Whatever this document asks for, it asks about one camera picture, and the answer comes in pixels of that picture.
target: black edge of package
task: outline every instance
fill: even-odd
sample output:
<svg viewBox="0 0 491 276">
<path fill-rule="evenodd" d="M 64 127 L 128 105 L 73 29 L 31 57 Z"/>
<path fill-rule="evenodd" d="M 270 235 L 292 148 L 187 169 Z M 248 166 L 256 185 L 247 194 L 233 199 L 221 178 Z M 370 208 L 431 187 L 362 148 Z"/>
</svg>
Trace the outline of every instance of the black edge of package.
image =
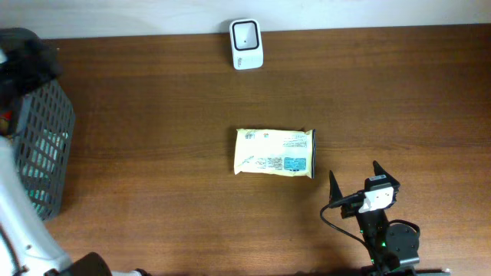
<svg viewBox="0 0 491 276">
<path fill-rule="evenodd" d="M 315 130 L 237 130 L 234 172 L 314 178 Z"/>
</svg>

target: wooden table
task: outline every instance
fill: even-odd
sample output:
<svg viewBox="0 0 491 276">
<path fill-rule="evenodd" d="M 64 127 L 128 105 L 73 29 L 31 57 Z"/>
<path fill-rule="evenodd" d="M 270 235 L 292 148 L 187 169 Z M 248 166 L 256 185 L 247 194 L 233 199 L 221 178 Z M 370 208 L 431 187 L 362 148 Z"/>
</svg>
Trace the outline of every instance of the wooden table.
<svg viewBox="0 0 491 276">
<path fill-rule="evenodd" d="M 323 224 L 372 160 L 422 229 L 418 268 L 491 273 L 491 25 L 272 32 L 235 71 L 227 34 L 52 41 L 77 122 L 62 213 L 74 258 L 154 275 L 369 265 Z M 233 173 L 237 128 L 317 130 L 316 179 Z M 356 219 L 326 216 L 358 232 Z"/>
</svg>

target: white wall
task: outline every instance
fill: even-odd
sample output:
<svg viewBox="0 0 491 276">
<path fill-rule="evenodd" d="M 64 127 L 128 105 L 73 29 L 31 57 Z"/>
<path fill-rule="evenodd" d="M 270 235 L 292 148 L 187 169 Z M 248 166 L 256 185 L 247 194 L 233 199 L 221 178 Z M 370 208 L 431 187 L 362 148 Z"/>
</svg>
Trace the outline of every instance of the white wall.
<svg viewBox="0 0 491 276">
<path fill-rule="evenodd" d="M 196 34 L 255 18 L 263 31 L 491 22 L 490 0 L 0 0 L 0 28 L 42 38 Z"/>
</svg>

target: plastic bag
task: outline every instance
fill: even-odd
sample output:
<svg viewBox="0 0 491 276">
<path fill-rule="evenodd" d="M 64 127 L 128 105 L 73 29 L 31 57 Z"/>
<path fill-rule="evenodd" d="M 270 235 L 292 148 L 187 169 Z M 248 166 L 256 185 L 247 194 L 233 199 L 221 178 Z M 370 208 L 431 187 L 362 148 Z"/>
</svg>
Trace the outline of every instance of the plastic bag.
<svg viewBox="0 0 491 276">
<path fill-rule="evenodd" d="M 235 174 L 314 178 L 315 130 L 237 130 Z"/>
</svg>

